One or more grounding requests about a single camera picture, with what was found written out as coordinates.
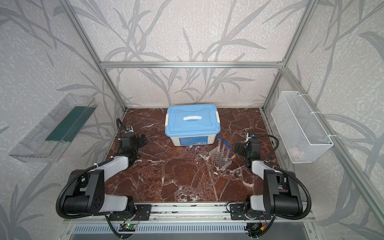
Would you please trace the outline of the clear acrylic test tube rack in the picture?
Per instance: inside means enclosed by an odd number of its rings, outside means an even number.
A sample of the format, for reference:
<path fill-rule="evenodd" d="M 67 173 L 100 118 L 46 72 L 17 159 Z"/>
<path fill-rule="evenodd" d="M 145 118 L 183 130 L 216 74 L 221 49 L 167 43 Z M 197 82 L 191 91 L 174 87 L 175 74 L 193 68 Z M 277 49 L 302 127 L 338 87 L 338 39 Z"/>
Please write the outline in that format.
<path fill-rule="evenodd" d="M 210 158 L 214 160 L 214 162 L 217 164 L 217 167 L 220 170 L 225 170 L 227 167 L 229 167 L 232 164 L 232 161 L 230 160 L 230 158 L 228 159 L 228 161 L 224 160 L 226 151 L 227 150 L 225 150 L 223 157 L 221 157 L 221 151 L 219 153 L 217 152 L 217 148 L 209 152 Z"/>

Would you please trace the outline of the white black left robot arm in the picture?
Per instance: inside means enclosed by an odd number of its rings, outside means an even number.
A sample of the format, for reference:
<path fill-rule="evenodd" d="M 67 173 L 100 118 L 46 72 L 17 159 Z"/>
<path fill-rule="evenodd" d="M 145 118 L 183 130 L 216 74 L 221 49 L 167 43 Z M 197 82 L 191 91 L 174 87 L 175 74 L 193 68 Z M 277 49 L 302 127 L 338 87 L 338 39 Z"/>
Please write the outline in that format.
<path fill-rule="evenodd" d="M 56 211 L 64 219 L 128 211 L 129 197 L 108 195 L 105 182 L 130 168 L 139 158 L 139 149 L 147 145 L 145 135 L 128 132 L 119 138 L 117 154 L 84 170 L 71 172 L 56 202 Z"/>

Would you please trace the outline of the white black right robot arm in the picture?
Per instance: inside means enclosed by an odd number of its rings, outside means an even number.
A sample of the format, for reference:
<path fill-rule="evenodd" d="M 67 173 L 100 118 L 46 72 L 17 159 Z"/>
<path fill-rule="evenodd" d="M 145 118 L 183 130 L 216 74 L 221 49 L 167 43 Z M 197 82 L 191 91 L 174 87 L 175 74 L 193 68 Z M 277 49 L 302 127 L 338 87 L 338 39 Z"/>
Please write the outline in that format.
<path fill-rule="evenodd" d="M 247 197 L 244 215 L 255 219 L 260 214 L 297 219 L 304 213 L 298 180 L 293 172 L 283 171 L 268 163 L 272 152 L 261 158 L 260 136 L 250 136 L 236 143 L 234 153 L 244 157 L 245 166 L 263 180 L 263 193 Z"/>

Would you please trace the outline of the blue plastic bin lid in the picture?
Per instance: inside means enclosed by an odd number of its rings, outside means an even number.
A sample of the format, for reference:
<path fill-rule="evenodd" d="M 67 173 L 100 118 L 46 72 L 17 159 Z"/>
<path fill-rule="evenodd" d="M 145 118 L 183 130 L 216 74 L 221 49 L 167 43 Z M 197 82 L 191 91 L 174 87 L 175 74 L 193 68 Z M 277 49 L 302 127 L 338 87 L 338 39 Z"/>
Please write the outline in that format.
<path fill-rule="evenodd" d="M 215 135 L 221 131 L 217 107 L 212 104 L 168 108 L 165 133 L 168 137 Z"/>

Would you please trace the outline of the blue capped test tube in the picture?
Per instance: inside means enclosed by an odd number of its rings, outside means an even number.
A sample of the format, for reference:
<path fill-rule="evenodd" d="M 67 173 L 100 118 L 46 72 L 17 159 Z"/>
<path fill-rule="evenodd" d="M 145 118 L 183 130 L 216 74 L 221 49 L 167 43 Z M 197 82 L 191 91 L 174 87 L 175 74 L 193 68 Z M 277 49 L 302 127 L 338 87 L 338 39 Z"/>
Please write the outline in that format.
<path fill-rule="evenodd" d="M 221 148 L 221 157 L 224 156 L 224 152 L 225 152 L 226 146 L 227 146 L 227 142 L 224 141 L 224 142 L 223 142 L 223 146 L 222 146 L 222 148 Z"/>
<path fill-rule="evenodd" d="M 225 155 L 225 158 L 224 158 L 225 161 L 228 161 L 231 149 L 232 149 L 232 147 L 228 146 L 228 149 L 226 151 L 226 155 Z"/>
<path fill-rule="evenodd" d="M 217 152 L 219 153 L 221 151 L 221 144 L 222 144 L 222 136 L 218 139 L 218 146 L 217 146 Z"/>

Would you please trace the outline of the white plastic storage bin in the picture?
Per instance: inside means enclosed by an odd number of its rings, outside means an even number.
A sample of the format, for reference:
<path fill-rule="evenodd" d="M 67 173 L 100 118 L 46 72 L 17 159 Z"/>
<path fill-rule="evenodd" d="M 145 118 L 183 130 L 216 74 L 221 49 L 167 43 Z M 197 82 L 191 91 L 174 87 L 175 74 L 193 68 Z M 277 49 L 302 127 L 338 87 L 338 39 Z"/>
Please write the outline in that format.
<path fill-rule="evenodd" d="M 196 146 L 196 145 L 210 145 L 215 141 L 215 135 L 205 136 L 189 136 L 189 137 L 169 137 L 173 144 L 177 147 L 180 146 Z"/>

